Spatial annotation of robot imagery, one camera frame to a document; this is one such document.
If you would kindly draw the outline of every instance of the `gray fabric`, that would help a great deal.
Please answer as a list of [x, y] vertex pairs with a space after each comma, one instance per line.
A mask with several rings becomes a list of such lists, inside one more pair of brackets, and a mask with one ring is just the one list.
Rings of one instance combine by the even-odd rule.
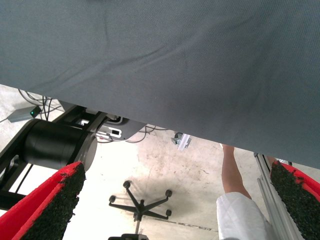
[[2, 0], [0, 83], [320, 168], [320, 1]]

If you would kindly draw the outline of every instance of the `white pants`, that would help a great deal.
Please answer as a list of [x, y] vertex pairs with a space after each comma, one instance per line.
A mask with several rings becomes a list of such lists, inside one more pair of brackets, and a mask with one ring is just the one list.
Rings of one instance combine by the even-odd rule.
[[219, 239], [275, 240], [272, 226], [257, 204], [239, 192], [216, 200]]

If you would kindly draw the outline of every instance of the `gray cloth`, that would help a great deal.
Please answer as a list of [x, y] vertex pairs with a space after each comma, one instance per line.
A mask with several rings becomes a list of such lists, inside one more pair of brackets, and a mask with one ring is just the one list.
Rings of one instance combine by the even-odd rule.
[[2, 0], [0, 83], [320, 168], [320, 1]]

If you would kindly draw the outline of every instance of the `black metal frame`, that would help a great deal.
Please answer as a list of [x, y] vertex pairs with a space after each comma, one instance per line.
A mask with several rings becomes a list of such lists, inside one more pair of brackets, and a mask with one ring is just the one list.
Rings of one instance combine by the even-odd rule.
[[[81, 125], [81, 120], [87, 120], [88, 123]], [[83, 130], [80, 144], [77, 144], [76, 150], [73, 152], [69, 163], [73, 163], [77, 156], [77, 151], [81, 148], [88, 134], [95, 133], [100, 124], [106, 120], [106, 113], [97, 112], [96, 114], [86, 112], [86, 107], [73, 106], [56, 118], [53, 122], [68, 125]], [[12, 185], [27, 166], [24, 160], [24, 142], [32, 127], [38, 123], [39, 119], [33, 119], [27, 122], [22, 129], [14, 136], [9, 144], [0, 153], [0, 209], [8, 210], [25, 195], [9, 192]]]
[[146, 235], [142, 234], [122, 234], [122, 236], [111, 236], [108, 240], [149, 240]]

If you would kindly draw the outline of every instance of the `metal frame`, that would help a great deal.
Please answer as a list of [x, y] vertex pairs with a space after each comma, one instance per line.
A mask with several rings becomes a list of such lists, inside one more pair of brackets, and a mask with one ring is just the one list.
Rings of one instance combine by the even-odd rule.
[[144, 126], [146, 126], [146, 124], [143, 122], [119, 116], [116, 120], [110, 119], [104, 121], [101, 127], [99, 127], [97, 134], [107, 140], [111, 137], [114, 141], [126, 141]]
[[303, 240], [297, 225], [288, 213], [270, 179], [271, 166], [266, 156], [255, 153], [261, 176], [257, 179], [277, 239]]
[[142, 234], [122, 234], [122, 236], [111, 236], [108, 240], [149, 240], [146, 235]]
[[[81, 120], [88, 120], [88, 123], [81, 125]], [[97, 112], [96, 114], [87, 113], [86, 108], [82, 106], [73, 106], [56, 118], [53, 122], [72, 126], [83, 130], [83, 135], [79, 142], [87, 139], [88, 135], [94, 135], [100, 124], [106, 119], [106, 113]], [[29, 131], [38, 123], [39, 119], [33, 119], [27, 122], [21, 130], [14, 136], [9, 144], [0, 153], [0, 209], [8, 210], [25, 195], [9, 192], [12, 185], [18, 179], [20, 174], [27, 166], [27, 161], [24, 160], [24, 142]], [[82, 144], [76, 146], [75, 151], [70, 157], [69, 163], [82, 154], [80, 151]]]

